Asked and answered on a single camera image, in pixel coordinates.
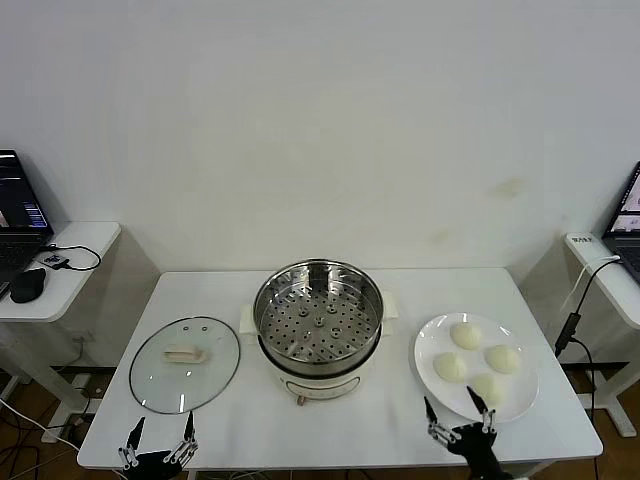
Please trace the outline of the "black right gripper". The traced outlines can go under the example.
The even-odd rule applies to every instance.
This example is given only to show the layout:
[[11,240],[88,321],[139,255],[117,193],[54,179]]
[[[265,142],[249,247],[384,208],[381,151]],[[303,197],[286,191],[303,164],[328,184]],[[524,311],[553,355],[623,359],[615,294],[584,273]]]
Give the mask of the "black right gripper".
[[450,429],[439,422],[429,399],[424,397],[427,433],[436,442],[447,446],[450,453],[462,456],[467,461],[495,459],[493,445],[497,437],[497,430],[494,427],[496,411],[490,409],[471,386],[466,386],[466,390],[481,415],[482,423],[471,423]]

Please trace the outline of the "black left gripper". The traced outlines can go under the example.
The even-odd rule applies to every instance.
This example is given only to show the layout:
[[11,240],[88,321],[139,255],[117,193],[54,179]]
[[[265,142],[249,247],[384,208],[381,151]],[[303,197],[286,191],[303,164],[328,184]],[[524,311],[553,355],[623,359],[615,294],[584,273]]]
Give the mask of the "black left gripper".
[[183,438],[170,450],[137,455],[145,417],[141,417],[129,432],[125,445],[118,449],[123,462],[123,475],[129,480],[170,480],[178,477],[198,450],[194,414],[189,412]]

